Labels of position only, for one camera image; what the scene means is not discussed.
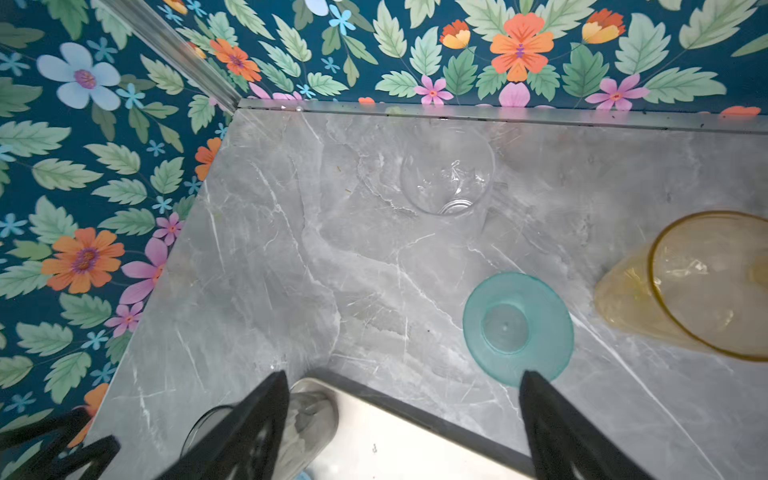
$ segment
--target light blue flower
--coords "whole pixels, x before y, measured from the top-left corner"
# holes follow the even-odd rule
[[[203,182],[197,179],[197,175],[192,175],[191,182],[184,182],[185,187],[189,187],[189,193],[187,195],[196,194],[200,191],[200,187],[203,186]]]
[[[148,152],[154,153],[154,156],[156,157],[159,154],[164,154],[165,150],[163,150],[163,147],[165,147],[165,143],[160,142],[159,144],[154,143],[154,140],[149,141],[149,145],[152,145],[147,149]]]
[[[122,88],[118,88],[118,95],[120,95],[123,98],[127,98],[125,101],[125,107],[130,110],[134,105],[136,105],[139,108],[144,108],[144,105],[139,101],[140,99],[147,96],[143,91],[136,92],[136,85],[134,84],[128,84],[128,91],[123,90]]]
[[[96,386],[99,383],[109,383],[112,380],[112,374],[117,370],[118,368],[115,366],[112,366],[112,362],[107,362],[106,365],[104,365],[104,368],[101,370],[94,370],[91,372],[91,376],[96,377],[96,380],[94,380],[93,384],[91,386]]]
[[[312,98],[316,95],[315,92],[310,91],[310,86],[308,84],[299,85],[299,93],[306,95],[307,98]]]
[[[0,227],[2,227],[2,230],[0,230],[0,238],[6,238],[11,233],[14,235],[23,234],[24,230],[19,227],[26,224],[27,220],[19,220],[17,222],[15,214],[5,215],[5,222],[0,222]]]
[[[25,70],[29,69],[29,65],[26,63],[21,63],[19,60],[22,59],[22,55],[18,53],[17,51],[11,53],[11,56],[8,57],[5,54],[0,53],[0,71],[6,71],[10,70],[13,72],[13,74],[17,77],[22,76],[22,68]]]
[[[94,350],[98,350],[101,348],[101,343],[106,343],[109,338],[105,337],[104,334],[107,332],[107,330],[101,330],[99,333],[93,333],[88,332],[88,340],[86,343],[83,343],[83,346],[80,347],[82,349],[89,349],[93,347]]]
[[[339,9],[335,5],[331,5],[329,7],[331,9],[331,13],[333,13],[333,16],[336,18],[331,18],[328,21],[328,25],[335,27],[339,26],[339,31],[341,32],[341,35],[344,35],[346,37],[346,29],[354,30],[355,25],[352,25],[347,20],[349,20],[349,17],[352,16],[352,12],[350,10],[345,10],[344,13],[339,13]]]
[[[192,12],[195,12],[198,17],[204,17],[205,10],[200,8],[200,3],[197,0],[192,0],[192,2],[187,3],[187,8],[189,8]]]
[[[176,15],[168,5],[159,5],[157,9],[165,14],[166,20],[173,20],[174,22],[176,22],[176,25],[181,25],[181,17],[179,15]]]
[[[27,393],[25,396],[14,395],[11,397],[11,403],[3,410],[3,412],[11,412],[16,410],[17,413],[23,413],[27,409],[27,405],[35,403],[37,400],[30,398],[32,392]]]
[[[170,202],[173,201],[172,198],[164,199],[160,195],[157,195],[157,197],[155,197],[155,200],[157,200],[157,203],[155,205],[152,205],[152,210],[157,210],[158,212],[160,212],[160,215],[162,215],[163,212],[166,210],[173,210],[173,207],[170,205]]]
[[[106,58],[109,63],[114,63],[114,57],[112,57],[111,54],[117,53],[118,50],[116,48],[108,47],[106,38],[99,38],[98,43],[93,40],[88,40],[85,43],[96,51],[96,54],[94,55],[96,61],[102,61]]]
[[[336,73],[341,70],[341,67],[333,63],[333,57],[321,58],[320,60],[326,64],[326,70],[331,70],[331,73]]]

